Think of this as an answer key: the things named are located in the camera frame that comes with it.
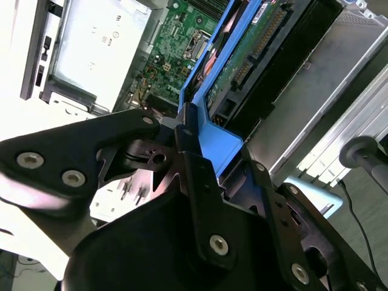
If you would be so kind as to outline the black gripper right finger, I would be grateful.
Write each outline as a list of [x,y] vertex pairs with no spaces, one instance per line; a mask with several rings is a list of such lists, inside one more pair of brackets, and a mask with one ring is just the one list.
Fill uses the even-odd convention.
[[278,267],[292,290],[387,289],[297,186],[274,188],[268,170],[246,146],[242,160],[261,189]]

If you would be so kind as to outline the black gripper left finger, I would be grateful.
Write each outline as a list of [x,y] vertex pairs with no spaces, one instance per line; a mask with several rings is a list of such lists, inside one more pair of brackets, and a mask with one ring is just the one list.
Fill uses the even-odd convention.
[[156,196],[189,200],[189,250],[201,265],[231,270],[236,253],[222,224],[224,205],[212,163],[203,157],[197,108],[161,124],[134,109],[1,142],[1,200],[58,219],[85,215],[98,189],[136,170],[156,174]]

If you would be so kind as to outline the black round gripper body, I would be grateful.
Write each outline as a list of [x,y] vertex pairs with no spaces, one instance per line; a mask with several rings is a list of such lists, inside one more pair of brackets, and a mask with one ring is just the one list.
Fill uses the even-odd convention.
[[265,220],[224,203],[231,271],[203,264],[195,252],[188,199],[171,192],[89,234],[76,247],[63,290],[289,290]]

